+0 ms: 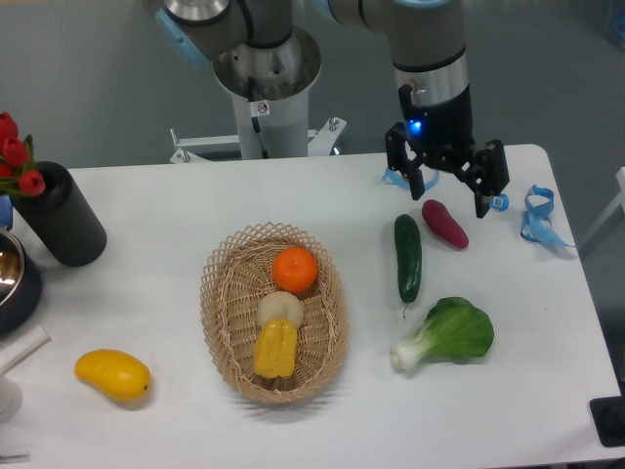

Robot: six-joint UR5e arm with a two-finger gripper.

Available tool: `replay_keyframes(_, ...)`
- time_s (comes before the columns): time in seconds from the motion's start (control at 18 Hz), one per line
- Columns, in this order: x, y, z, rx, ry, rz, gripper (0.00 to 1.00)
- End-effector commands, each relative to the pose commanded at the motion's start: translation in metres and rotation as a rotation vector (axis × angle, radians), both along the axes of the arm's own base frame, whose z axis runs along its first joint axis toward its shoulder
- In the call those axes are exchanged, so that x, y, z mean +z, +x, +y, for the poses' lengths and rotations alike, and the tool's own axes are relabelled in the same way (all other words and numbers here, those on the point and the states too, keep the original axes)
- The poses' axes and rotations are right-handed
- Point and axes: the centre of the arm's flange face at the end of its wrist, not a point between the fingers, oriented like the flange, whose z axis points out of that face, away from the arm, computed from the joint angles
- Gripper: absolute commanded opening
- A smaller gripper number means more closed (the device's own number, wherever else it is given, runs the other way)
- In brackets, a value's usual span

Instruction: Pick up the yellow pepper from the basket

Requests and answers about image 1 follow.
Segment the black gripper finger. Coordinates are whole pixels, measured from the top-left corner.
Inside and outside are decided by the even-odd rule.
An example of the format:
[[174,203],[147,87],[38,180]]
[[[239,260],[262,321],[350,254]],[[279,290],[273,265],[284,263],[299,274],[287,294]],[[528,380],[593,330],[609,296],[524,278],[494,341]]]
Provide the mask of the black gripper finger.
[[489,211],[491,199],[510,182],[504,144],[491,140],[482,146],[472,146],[461,167],[460,181],[474,193],[476,216],[483,218]]
[[397,122],[385,134],[385,144],[388,168],[407,180],[412,199],[418,200],[426,191],[420,167],[432,153],[425,139],[425,123]]

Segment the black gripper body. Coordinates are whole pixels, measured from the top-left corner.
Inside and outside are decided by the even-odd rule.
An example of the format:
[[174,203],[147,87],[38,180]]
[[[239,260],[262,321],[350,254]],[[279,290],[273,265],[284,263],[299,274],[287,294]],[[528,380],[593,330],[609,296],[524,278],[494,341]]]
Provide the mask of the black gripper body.
[[431,106],[415,105],[413,91],[410,84],[398,89],[405,136],[415,154],[412,162],[462,176],[475,144],[470,87],[451,100]]

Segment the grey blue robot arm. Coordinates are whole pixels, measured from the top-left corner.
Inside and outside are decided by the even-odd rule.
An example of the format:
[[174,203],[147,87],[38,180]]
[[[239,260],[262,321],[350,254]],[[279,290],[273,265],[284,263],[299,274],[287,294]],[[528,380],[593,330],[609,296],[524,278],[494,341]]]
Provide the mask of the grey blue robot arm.
[[[503,144],[473,137],[462,7],[457,1],[320,1],[340,24],[383,35],[395,70],[402,119],[385,136],[390,169],[413,198],[424,168],[453,174],[483,217],[509,183]],[[289,1],[166,1],[155,19],[177,54],[210,64],[230,94],[241,155],[309,154],[309,91],[320,50],[294,22]]]

